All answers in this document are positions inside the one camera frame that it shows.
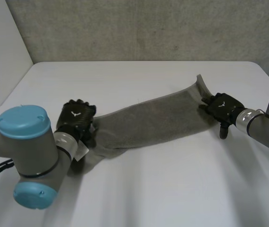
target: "concrete wall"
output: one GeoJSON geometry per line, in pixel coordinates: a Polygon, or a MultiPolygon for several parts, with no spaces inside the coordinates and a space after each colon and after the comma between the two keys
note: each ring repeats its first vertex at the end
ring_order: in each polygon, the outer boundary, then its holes
{"type": "Polygon", "coordinates": [[[269,0],[6,0],[34,62],[253,61],[269,0]]]}

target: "blue joint cap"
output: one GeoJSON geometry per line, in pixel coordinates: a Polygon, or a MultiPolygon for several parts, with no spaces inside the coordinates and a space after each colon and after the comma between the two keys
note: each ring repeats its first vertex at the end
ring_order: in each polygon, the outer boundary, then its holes
{"type": "Polygon", "coordinates": [[[0,115],[0,133],[12,139],[33,139],[49,129],[47,112],[37,105],[17,106],[0,115]]]}
{"type": "Polygon", "coordinates": [[[13,192],[15,201],[23,207],[30,209],[46,209],[57,196],[57,192],[42,183],[20,182],[13,192]]]}

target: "cloth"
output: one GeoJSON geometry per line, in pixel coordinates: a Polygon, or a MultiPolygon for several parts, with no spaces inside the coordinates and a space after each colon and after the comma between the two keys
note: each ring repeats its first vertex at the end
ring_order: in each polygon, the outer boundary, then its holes
{"type": "Polygon", "coordinates": [[[94,119],[96,147],[72,162],[74,173],[87,173],[104,158],[129,149],[175,140],[209,129],[217,121],[198,106],[210,98],[202,76],[192,86],[94,119]]]}

